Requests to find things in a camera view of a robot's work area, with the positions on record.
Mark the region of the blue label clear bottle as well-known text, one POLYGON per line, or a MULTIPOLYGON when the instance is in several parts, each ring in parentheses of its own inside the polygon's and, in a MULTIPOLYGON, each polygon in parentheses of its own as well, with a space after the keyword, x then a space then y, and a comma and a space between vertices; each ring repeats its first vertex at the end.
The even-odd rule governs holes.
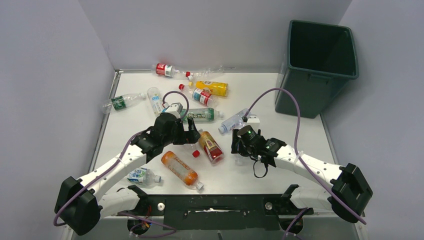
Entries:
POLYGON ((241 155, 235 155, 234 160, 237 166, 242 166, 244 164, 244 159, 241 155))

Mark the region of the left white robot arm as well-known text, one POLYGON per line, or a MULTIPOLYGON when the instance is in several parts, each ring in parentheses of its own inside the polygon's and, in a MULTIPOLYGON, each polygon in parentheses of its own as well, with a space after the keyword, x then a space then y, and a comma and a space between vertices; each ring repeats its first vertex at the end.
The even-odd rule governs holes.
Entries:
POLYGON ((81 236, 104 217, 135 209, 143 193, 136 186, 109 197, 105 194, 131 171, 160 155, 166 146, 195 144, 200 133, 193 118, 187 118, 187 122, 185 129, 181 118, 163 112, 154 125, 131 136, 123 150, 107 163, 79 178, 66 178, 61 183, 54 207, 53 225, 67 225, 81 236))

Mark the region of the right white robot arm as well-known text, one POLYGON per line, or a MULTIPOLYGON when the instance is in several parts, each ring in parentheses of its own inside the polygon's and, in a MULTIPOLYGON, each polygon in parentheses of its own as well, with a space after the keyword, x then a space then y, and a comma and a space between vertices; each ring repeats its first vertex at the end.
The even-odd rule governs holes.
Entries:
POLYGON ((342 166, 311 157, 282 140, 264 138, 250 125, 233 130, 231 152, 263 163, 266 168, 288 170, 322 187, 318 190, 291 186, 281 199, 286 213, 304 208, 326 209, 347 222, 364 222, 362 214, 373 191, 358 166, 342 166))

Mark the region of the dark green plastic bin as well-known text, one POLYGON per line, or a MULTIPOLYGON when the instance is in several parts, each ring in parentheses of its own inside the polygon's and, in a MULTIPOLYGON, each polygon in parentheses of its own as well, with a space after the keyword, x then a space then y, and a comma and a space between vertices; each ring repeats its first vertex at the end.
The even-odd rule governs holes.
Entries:
POLYGON ((346 26, 291 20, 286 51, 276 86, 275 111, 314 119, 351 80, 359 77, 359 64, 352 30, 346 26))

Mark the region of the red Nongfu label bottle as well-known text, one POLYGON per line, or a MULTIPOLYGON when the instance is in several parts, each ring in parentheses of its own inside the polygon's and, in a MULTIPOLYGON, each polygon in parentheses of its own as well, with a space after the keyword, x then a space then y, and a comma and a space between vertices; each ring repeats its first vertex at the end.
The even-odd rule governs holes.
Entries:
POLYGON ((186 149, 194 158, 199 157, 200 152, 199 152, 197 145, 195 143, 194 144, 188 144, 186 149))

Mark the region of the gold red energy drink bottle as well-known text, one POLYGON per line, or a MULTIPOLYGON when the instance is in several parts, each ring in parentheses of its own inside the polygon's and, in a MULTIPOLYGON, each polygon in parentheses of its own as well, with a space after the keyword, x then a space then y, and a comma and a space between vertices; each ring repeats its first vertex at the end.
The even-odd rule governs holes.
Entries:
POLYGON ((200 134, 200 138, 198 139, 199 146, 207 155, 209 162, 212 165, 217 164, 225 157, 222 148, 208 131, 200 129, 198 132, 200 134))

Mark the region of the green tea bottle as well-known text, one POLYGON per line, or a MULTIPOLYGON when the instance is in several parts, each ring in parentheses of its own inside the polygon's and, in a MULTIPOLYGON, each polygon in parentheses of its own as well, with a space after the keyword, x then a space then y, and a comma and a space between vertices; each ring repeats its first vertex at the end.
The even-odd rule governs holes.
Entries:
POLYGON ((191 108, 188 110, 186 116, 182 118, 182 122, 187 123, 188 118, 193 118, 196 123, 211 123, 223 117, 224 113, 222 111, 218 111, 212 107, 191 108))

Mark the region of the slim white label bottle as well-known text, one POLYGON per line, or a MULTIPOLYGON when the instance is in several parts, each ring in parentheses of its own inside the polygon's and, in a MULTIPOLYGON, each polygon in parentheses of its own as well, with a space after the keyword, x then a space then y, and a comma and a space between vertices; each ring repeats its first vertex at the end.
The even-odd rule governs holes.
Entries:
POLYGON ((151 104, 153 113, 158 117, 163 111, 163 98, 157 87, 151 87, 147 90, 147 96, 151 104))

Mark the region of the red blue label bottle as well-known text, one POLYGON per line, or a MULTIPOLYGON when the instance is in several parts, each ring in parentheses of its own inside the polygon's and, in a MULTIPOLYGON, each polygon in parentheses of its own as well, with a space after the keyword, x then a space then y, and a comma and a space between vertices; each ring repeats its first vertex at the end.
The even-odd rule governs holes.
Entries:
POLYGON ((180 84, 178 89, 185 94, 188 98, 191 98, 195 102, 205 105, 210 108, 216 108, 218 101, 214 95, 209 91, 200 88, 190 88, 188 85, 180 84))

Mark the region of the yellow juice bottle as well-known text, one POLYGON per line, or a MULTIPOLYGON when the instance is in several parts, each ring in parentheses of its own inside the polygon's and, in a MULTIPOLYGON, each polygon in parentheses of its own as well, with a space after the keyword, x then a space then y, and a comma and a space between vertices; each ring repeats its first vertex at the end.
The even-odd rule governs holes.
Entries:
POLYGON ((188 83, 190 87, 196 87, 199 89, 207 90, 212 95, 227 97, 229 92, 229 85, 224 82, 217 81, 190 81, 188 83))

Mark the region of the blue white label bottle front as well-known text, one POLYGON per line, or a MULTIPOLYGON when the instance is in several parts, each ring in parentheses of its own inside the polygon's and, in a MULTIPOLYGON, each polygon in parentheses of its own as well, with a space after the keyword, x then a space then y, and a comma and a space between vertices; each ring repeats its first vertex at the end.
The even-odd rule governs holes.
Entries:
POLYGON ((150 186, 154 184, 160 184, 162 181, 162 177, 160 175, 155 174, 151 169, 138 167, 131 171, 126 179, 129 182, 142 184, 145 186, 150 186))

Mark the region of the green label bottle far left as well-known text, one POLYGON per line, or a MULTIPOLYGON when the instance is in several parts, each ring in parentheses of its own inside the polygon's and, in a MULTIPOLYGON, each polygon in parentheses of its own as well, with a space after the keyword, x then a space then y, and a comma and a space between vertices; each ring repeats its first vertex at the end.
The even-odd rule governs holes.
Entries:
POLYGON ((144 93, 129 93, 116 96, 106 100, 100 107, 101 112, 109 114, 112 111, 119 112, 134 107, 144 101, 146 95, 144 93))

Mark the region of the red label bottle at back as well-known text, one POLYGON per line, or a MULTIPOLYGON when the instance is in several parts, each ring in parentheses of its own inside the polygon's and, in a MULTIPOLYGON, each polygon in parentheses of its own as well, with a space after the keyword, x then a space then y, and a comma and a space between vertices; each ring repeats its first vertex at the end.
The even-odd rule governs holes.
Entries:
POLYGON ((164 63, 155 63, 150 68, 151 72, 157 76, 171 78, 176 80, 187 80, 192 74, 188 70, 164 63))

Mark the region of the clear crushed bottle at back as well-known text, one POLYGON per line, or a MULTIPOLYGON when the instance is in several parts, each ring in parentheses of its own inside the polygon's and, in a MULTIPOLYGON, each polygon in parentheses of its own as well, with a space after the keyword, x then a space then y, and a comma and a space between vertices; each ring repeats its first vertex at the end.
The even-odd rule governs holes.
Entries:
POLYGON ((222 65, 207 67, 194 72, 187 72, 186 78, 191 82, 210 81, 224 74, 225 68, 222 65))

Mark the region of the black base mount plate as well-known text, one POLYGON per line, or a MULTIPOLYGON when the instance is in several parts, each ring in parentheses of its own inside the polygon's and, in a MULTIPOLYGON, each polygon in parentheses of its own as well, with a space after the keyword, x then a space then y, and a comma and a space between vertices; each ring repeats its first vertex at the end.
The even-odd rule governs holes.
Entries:
POLYGON ((177 230, 280 229, 280 220, 292 219, 301 210, 278 194, 153 194, 131 185, 138 201, 128 212, 162 217, 177 230))

